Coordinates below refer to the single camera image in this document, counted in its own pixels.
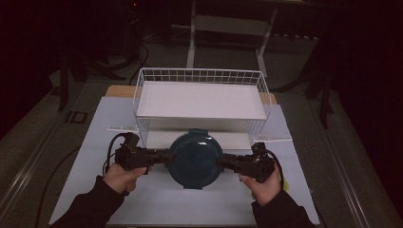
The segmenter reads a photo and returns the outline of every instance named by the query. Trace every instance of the metal frame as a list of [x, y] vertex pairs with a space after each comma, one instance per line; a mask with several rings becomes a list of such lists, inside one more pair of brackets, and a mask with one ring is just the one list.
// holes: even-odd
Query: metal frame
[[195, 36], [196, 29], [230, 32], [237, 34], [248, 34], [262, 36], [263, 40], [261, 46], [256, 49], [256, 58], [258, 61], [259, 71], [261, 71], [264, 77], [267, 77], [266, 65], [264, 64], [263, 53], [266, 49], [267, 42], [270, 37], [278, 8], [274, 8], [271, 12], [270, 21], [257, 21], [246, 20], [237, 18], [224, 18], [217, 16], [198, 15], [196, 13], [196, 0], [192, 1], [192, 17], [190, 25], [190, 45], [187, 53], [186, 67], [193, 68], [195, 62], [196, 45]]

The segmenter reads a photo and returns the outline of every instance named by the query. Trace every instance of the floor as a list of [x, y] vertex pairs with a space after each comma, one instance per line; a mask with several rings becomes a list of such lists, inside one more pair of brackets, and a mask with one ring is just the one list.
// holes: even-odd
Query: floor
[[[315, 43], [307, 39], [271, 38], [264, 54], [269, 88], [296, 79]], [[148, 52], [146, 62], [151, 67], [186, 65], [187, 45], [145, 41], [141, 49], [143, 57]], [[258, 69], [254, 50], [204, 46], [196, 49], [195, 67]], [[44, 192], [50, 174], [82, 143], [107, 88], [114, 84], [126, 85], [136, 68], [117, 72], [126, 77], [125, 81], [112, 81], [95, 74], [91, 74], [86, 83], [70, 78], [65, 111], [57, 112], [59, 98], [49, 94], [0, 142], [0, 193], [4, 196], [1, 206], [3, 209], [7, 205], [8, 209], [1, 212], [0, 226], [31, 227], [38, 220], [39, 227], [47, 227], [75, 153], [57, 169]], [[58, 71], [49, 77], [58, 84]], [[327, 227], [403, 227], [337, 94], [332, 91], [330, 105], [334, 113], [328, 115], [329, 129], [324, 129], [318, 120], [320, 99], [306, 100], [303, 95], [306, 86], [299, 85], [275, 95], [324, 223]], [[67, 118], [70, 111], [88, 116], [83, 123], [71, 123]], [[28, 162], [35, 160], [37, 165]], [[24, 191], [7, 195], [16, 185], [12, 183], [17, 177], [25, 177], [15, 182]], [[43, 204], [38, 219], [41, 198]]]

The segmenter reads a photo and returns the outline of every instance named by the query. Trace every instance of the black cable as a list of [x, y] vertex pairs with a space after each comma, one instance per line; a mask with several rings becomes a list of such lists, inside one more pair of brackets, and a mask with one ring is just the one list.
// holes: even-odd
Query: black cable
[[34, 228], [37, 228], [39, 225], [39, 218], [41, 217], [41, 211], [42, 211], [42, 205], [44, 204], [44, 199], [45, 199], [45, 195], [47, 193], [50, 181], [52, 180], [54, 174], [56, 173], [56, 171], [59, 169], [60, 165], [62, 165], [62, 163], [68, 158], [70, 157], [72, 154], [74, 154], [75, 152], [77, 152], [80, 149], [81, 145], [79, 145], [77, 148], [73, 149], [70, 153], [68, 153], [56, 166], [56, 168], [53, 169], [52, 173], [50, 174], [50, 177], [48, 179], [47, 184], [45, 185], [45, 189], [42, 192], [42, 196], [41, 196], [41, 200], [39, 202], [39, 209], [38, 209], [38, 213], [36, 214], [36, 221], [35, 221], [35, 225]]
[[[126, 18], [127, 18], [127, 20], [125, 21], [124, 48], [123, 48], [123, 51], [122, 51], [122, 55], [125, 55], [125, 50], [126, 50], [126, 45], [127, 45], [128, 28], [130, 27], [130, 23], [131, 23], [130, 19], [133, 19], [133, 18], [131, 18], [131, 16], [134, 17], [134, 19], [135, 19], [135, 17], [136, 17], [135, 14], [136, 13], [134, 11], [130, 10], [129, 4], [125, 0], [123, 2], [124, 2], [124, 5], [125, 5], [125, 13], [126, 13]], [[134, 33], [138, 32], [138, 30], [136, 29], [137, 24], [135, 22], [133, 22], [132, 26], [134, 27], [132, 32], [134, 32]], [[136, 42], [137, 42], [137, 39], [133, 39], [133, 46], [134, 47], [137, 46]], [[120, 70], [120, 69], [123, 69], [125, 67], [130, 67], [132, 65], [135, 65], [136, 57], [138, 57], [138, 55], [139, 55], [138, 51], [136, 51], [136, 48], [134, 48], [133, 52], [130, 53], [130, 55], [127, 57], [127, 59], [124, 62], [116, 64], [116, 65], [105, 66], [105, 68], [110, 69], [110, 70]]]
[[112, 151], [112, 146], [113, 146], [113, 144], [115, 143], [115, 141], [116, 141], [116, 139], [118, 139], [119, 137], [121, 137], [121, 136], [125, 136], [127, 133], [119, 133], [119, 134], [117, 134], [115, 137], [113, 137], [113, 139], [112, 139], [112, 141], [110, 142], [110, 144], [109, 144], [109, 148], [107, 149], [107, 156], [106, 156], [106, 161], [105, 161], [105, 163], [104, 163], [104, 166], [105, 166], [105, 168], [103, 168], [103, 175], [107, 172], [107, 170], [109, 169], [109, 165], [110, 165], [110, 158], [113, 156], [113, 155], [110, 155], [110, 152]]
[[146, 61], [148, 59], [148, 52], [149, 51], [148, 51], [148, 48], [145, 45], [141, 44], [141, 47], [143, 47], [145, 49], [145, 57], [144, 57], [144, 59], [142, 59], [142, 57], [140, 57], [140, 55], [139, 55], [138, 58], [139, 58], [140, 65], [137, 68], [137, 70], [133, 73], [133, 75], [131, 76], [130, 81], [128, 82], [129, 86], [131, 86], [131, 82], [133, 81], [134, 77], [136, 77], [136, 75], [140, 71], [140, 69], [143, 68], [144, 65], [147, 65]]
[[277, 164], [277, 166], [278, 166], [278, 171], [279, 171], [279, 177], [280, 177], [279, 183], [280, 183], [280, 185], [281, 185], [281, 188], [284, 189], [284, 174], [282, 173], [281, 164], [279, 163], [278, 158], [276, 157], [276, 155], [275, 155], [272, 151], [270, 151], [270, 150], [266, 150], [266, 151], [267, 151], [267, 153], [269, 153], [269, 154], [273, 157], [273, 159], [276, 161], [276, 164]]

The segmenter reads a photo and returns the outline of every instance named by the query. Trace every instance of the metal leg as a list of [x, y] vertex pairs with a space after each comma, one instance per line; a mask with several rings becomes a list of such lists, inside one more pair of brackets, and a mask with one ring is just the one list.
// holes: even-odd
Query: metal leg
[[256, 58], [258, 60], [258, 67], [259, 67], [259, 70], [261, 71], [261, 73], [263, 73], [264, 77], [267, 77], [267, 72], [266, 72], [266, 65], [264, 64], [263, 53], [266, 50], [266, 45], [267, 45], [267, 42], [269, 41], [270, 33], [272, 31], [273, 24], [275, 23], [277, 12], [278, 12], [278, 8], [274, 8], [272, 11], [270, 22], [267, 23], [266, 31], [264, 32], [264, 35], [263, 35], [263, 42], [261, 43], [260, 48], [258, 48], [256, 50]]
[[189, 45], [189, 52], [187, 53], [187, 62], [186, 68], [193, 68], [195, 63], [195, 17], [196, 17], [196, 0], [192, 1], [192, 18], [190, 21], [190, 45]]

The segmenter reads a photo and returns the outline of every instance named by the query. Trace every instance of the controller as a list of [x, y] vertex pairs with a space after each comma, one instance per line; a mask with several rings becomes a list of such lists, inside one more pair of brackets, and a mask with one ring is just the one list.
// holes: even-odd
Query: controller
[[[175, 155], [169, 153], [169, 149], [141, 148], [137, 146], [139, 136], [133, 133], [124, 133], [121, 136], [125, 137], [125, 141], [115, 151], [115, 162], [126, 171], [175, 161]], [[275, 170], [275, 160], [268, 155], [273, 153], [266, 149], [263, 142], [253, 144], [251, 149], [252, 155], [224, 154], [217, 159], [216, 165], [254, 178], [257, 182], [264, 182]]]
[[263, 142], [257, 142], [251, 148], [252, 155], [224, 154], [223, 158], [217, 160], [217, 166], [234, 170], [234, 173], [263, 183], [275, 170], [275, 160], [268, 156], [269, 151]]

